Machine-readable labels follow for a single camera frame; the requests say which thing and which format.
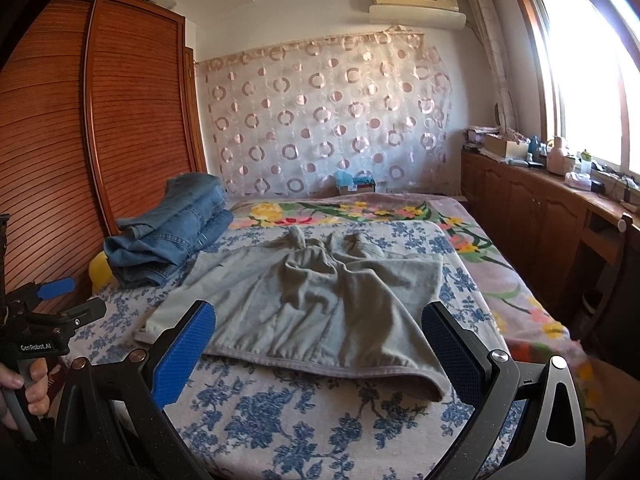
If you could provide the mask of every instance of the clothing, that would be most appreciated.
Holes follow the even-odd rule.
[[[167,181],[158,207],[116,221],[122,234],[104,241],[104,252],[121,286],[164,285],[199,250],[226,230],[233,215],[224,209],[218,177],[187,173]]]
[[[216,310],[205,353],[331,377],[413,376],[440,400],[449,381],[420,328],[438,298],[439,254],[395,254],[363,234],[303,237],[200,253],[136,336],[152,342],[196,300]]]

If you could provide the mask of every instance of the wooden wardrobe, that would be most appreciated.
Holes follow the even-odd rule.
[[[166,180],[206,171],[184,18],[142,0],[53,0],[0,72],[6,288],[87,266],[116,218],[156,206]]]

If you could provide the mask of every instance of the louvered wooden door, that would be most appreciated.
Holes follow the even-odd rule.
[[[184,32],[175,20],[99,0],[91,35],[86,91],[109,222],[153,208],[168,178],[195,170],[182,97]]]
[[[11,213],[6,286],[65,276],[87,297],[100,222],[84,150],[82,68],[92,2],[54,0],[0,74],[0,212]]]

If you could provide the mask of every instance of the curtain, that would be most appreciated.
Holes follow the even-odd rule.
[[[329,194],[338,170],[446,190],[450,81],[422,34],[256,48],[198,63],[196,79],[209,170],[232,196]]]
[[[513,100],[509,92],[507,73],[509,71],[509,59],[504,46],[504,37],[500,28],[498,14],[495,12],[493,0],[469,0],[484,50],[489,59],[491,73],[494,77],[494,86],[497,92],[498,116],[500,126],[503,128],[518,129]]]

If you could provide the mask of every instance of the yellow cushion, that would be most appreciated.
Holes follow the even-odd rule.
[[[92,292],[98,294],[98,291],[107,285],[112,277],[113,273],[107,263],[107,255],[104,254],[104,251],[100,251],[89,264],[89,278],[91,278]]]

